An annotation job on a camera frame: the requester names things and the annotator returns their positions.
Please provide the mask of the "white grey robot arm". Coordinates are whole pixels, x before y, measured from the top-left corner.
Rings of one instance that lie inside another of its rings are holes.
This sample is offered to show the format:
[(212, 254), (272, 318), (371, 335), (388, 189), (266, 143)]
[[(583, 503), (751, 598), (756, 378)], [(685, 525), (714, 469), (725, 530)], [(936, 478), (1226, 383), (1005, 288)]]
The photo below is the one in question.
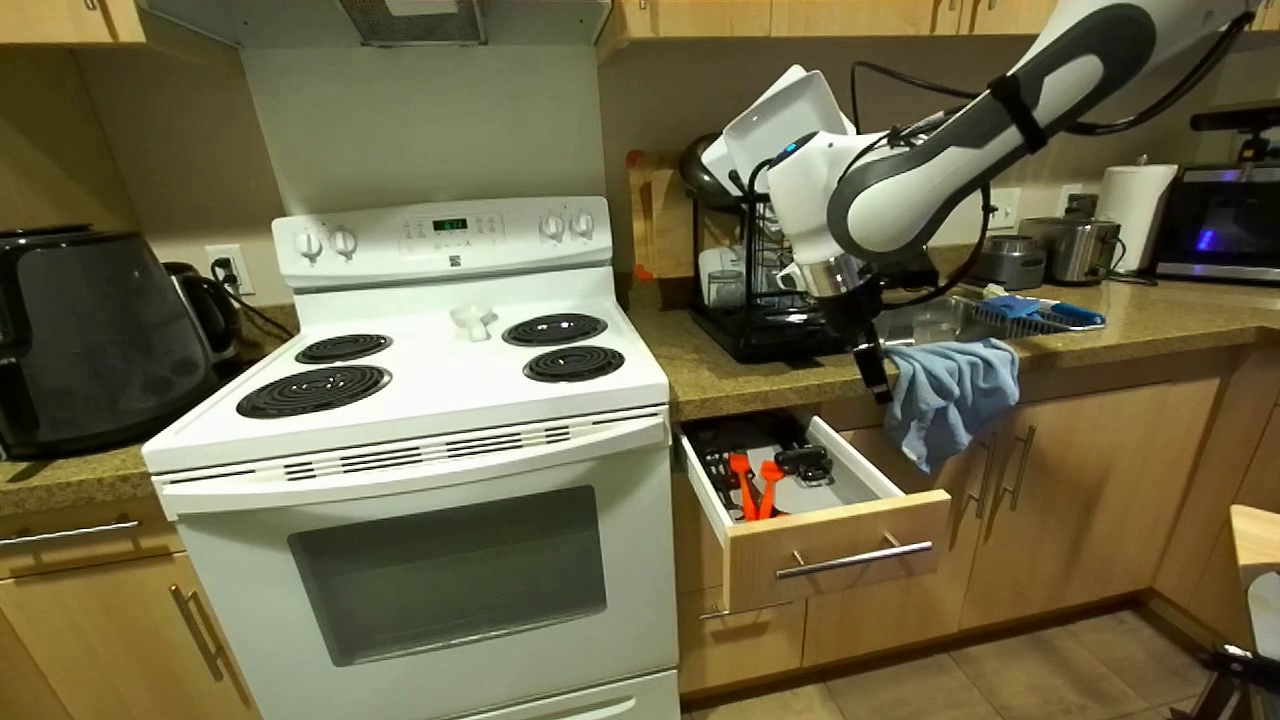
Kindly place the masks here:
[(865, 387), (890, 400), (875, 335), (882, 267), (922, 254), (959, 200), (1131, 92), (1152, 68), (1200, 59), (1137, 126), (1185, 96), (1254, 25), (1261, 0), (1057, 0), (1032, 47), (922, 142), (890, 134), (792, 136), (766, 169), (767, 204), (792, 249), (796, 286), (823, 310)]

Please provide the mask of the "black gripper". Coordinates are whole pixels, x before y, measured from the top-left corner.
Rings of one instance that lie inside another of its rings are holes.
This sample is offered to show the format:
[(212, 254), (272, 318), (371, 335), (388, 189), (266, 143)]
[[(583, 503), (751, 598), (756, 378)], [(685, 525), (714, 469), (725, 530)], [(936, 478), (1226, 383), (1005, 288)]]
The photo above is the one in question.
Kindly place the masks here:
[(828, 318), (832, 332), (856, 350), (856, 370), (875, 403), (891, 400), (886, 358), (875, 344), (882, 275), (856, 258), (832, 258), (804, 265), (804, 288)]

